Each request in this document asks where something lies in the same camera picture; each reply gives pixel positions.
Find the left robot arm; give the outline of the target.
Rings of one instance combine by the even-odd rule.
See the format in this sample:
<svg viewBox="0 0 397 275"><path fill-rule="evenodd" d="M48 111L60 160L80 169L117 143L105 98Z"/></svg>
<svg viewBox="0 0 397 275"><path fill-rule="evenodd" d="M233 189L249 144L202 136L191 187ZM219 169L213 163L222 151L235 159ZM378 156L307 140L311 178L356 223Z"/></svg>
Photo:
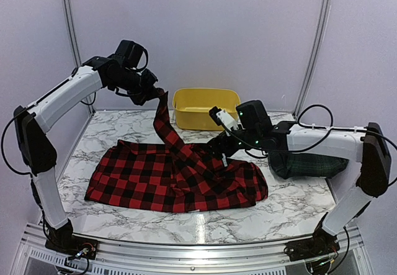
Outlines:
<svg viewBox="0 0 397 275"><path fill-rule="evenodd" d="M47 240L65 253L74 253L79 244L61 202L55 176L57 153L47 133L83 99L104 88L142 106L158 80L146 65L139 65L142 58L149 58L145 47L122 40L113 54L90 58L45 95L26 107L17 107L9 122L15 126L22 160L29 167L26 174L42 211Z"/></svg>

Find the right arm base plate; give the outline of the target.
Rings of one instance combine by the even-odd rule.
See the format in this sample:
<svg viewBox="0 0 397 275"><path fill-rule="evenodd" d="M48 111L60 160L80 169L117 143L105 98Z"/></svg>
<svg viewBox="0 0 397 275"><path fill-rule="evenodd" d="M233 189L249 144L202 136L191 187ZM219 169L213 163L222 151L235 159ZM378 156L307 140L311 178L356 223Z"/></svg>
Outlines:
<svg viewBox="0 0 397 275"><path fill-rule="evenodd" d="M336 254L339 250L340 246L335 239L326 241L324 238L311 237L287 242L283 252L289 257L290 261L299 261L332 253Z"/></svg>

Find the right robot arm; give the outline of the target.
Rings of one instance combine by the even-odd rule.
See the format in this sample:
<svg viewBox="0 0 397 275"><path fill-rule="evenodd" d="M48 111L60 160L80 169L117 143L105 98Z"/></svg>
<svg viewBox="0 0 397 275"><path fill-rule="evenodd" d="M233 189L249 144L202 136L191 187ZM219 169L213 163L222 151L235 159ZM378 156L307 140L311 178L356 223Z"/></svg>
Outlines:
<svg viewBox="0 0 397 275"><path fill-rule="evenodd" d="M237 118L218 107L209 111L212 120L223 128L223 132L209 142L212 153L222 159L238 150L258 150L282 155L325 155L361 163L355 184L323 217L314 237L308 240L307 249L313 255L320 255L329 248L331 237L393 185L388 146L394 143L382 134L377 123L353 128L304 125L293 121L273 125L260 100L242 103L236 111Z"/></svg>

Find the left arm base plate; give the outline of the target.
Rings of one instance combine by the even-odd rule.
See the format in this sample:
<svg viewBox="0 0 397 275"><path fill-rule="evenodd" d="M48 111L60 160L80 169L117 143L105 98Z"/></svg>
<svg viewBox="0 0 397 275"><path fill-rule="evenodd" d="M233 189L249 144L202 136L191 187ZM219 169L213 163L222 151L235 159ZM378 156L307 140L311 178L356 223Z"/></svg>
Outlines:
<svg viewBox="0 0 397 275"><path fill-rule="evenodd" d="M49 240L45 242L45 248L69 255L73 259L95 259L98 246L99 242L97 240L77 236L71 237L71 244L69 246L56 246L53 242Z"/></svg>

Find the dark green plaid skirt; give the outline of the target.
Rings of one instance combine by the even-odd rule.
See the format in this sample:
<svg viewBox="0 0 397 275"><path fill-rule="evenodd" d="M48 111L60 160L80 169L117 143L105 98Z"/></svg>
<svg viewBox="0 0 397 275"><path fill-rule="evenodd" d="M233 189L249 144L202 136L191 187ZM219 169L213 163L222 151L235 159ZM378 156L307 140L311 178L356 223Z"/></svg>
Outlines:
<svg viewBox="0 0 397 275"><path fill-rule="evenodd" d="M276 153L268 154L270 170L282 179L311 177L330 179L343 172L349 160L309 153Z"/></svg>

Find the red black plaid shirt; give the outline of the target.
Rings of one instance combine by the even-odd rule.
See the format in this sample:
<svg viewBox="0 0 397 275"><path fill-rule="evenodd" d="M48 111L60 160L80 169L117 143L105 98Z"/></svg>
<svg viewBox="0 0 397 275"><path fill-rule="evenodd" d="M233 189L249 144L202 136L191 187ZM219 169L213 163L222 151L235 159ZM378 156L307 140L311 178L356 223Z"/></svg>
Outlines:
<svg viewBox="0 0 397 275"><path fill-rule="evenodd" d="M169 213L238 209L267 199L269 188L254 163L210 154L204 143L185 143L170 123L168 93L155 93L156 143L119 140L96 166L85 200Z"/></svg>

